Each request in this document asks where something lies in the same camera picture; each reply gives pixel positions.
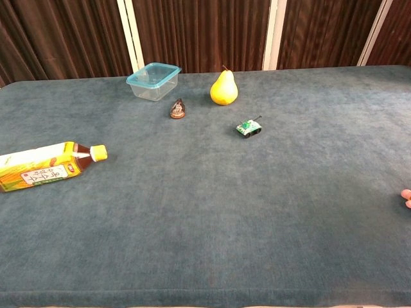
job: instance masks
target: clear plastic container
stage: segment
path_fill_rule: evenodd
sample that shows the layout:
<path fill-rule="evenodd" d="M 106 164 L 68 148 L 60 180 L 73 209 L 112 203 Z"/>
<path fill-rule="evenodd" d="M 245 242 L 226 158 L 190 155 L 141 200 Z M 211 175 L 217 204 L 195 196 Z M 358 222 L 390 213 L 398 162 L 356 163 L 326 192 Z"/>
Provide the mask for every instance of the clear plastic container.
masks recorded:
<path fill-rule="evenodd" d="M 150 63 L 127 78 L 135 96 L 159 101 L 177 86 L 180 67 Z"/>

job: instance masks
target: pear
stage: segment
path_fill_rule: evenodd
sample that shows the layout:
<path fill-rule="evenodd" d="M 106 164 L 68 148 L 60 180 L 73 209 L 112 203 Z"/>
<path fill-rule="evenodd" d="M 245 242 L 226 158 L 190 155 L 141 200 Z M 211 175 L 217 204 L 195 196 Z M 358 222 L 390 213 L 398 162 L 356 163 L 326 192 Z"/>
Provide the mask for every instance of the pear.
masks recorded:
<path fill-rule="evenodd" d="M 232 71 L 224 65 L 224 71 L 220 74 L 210 90 L 211 99 L 219 105 L 228 105 L 236 100 L 238 96 L 237 85 L 234 81 Z"/>

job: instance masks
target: curtain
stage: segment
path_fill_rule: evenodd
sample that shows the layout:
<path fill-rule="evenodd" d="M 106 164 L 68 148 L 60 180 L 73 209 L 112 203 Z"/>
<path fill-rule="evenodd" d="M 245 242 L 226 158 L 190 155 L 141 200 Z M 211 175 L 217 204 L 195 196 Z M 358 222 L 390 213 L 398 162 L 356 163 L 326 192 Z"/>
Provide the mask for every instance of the curtain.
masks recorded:
<path fill-rule="evenodd" d="M 261 70 L 270 0 L 133 0 L 144 62 Z"/>
<path fill-rule="evenodd" d="M 381 0 L 287 0 L 278 69 L 357 65 Z"/>
<path fill-rule="evenodd" d="M 394 0 L 367 65 L 411 66 L 411 1 Z"/>
<path fill-rule="evenodd" d="M 0 87 L 132 73 L 116 0 L 2 0 Z"/>

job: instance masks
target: figurine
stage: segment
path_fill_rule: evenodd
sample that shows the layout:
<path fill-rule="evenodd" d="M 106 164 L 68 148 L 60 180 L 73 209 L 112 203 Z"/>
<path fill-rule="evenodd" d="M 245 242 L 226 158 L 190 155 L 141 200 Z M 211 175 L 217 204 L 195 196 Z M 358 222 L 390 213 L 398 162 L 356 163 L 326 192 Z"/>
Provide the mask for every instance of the figurine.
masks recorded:
<path fill-rule="evenodd" d="M 174 105 L 170 110 L 170 117 L 173 119 L 181 119 L 186 115 L 186 107 L 184 106 L 182 100 L 179 98 L 176 100 Z"/>
<path fill-rule="evenodd" d="M 244 136 L 244 138 L 249 138 L 261 131 L 261 125 L 256 122 L 261 116 L 255 118 L 254 120 L 248 120 L 237 126 L 237 131 Z"/>

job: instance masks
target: bottle cap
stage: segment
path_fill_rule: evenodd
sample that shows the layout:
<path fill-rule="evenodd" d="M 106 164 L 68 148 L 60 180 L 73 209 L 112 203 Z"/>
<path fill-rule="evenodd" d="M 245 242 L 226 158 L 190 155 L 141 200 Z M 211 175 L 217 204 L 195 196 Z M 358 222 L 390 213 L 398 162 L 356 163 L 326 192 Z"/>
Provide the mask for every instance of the bottle cap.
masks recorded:
<path fill-rule="evenodd" d="M 99 145 L 99 146 L 92 146 L 90 148 L 90 154 L 91 154 L 91 158 L 95 162 L 105 160 L 108 157 L 107 150 L 106 150 L 105 146 L 102 145 L 102 144 Z"/>

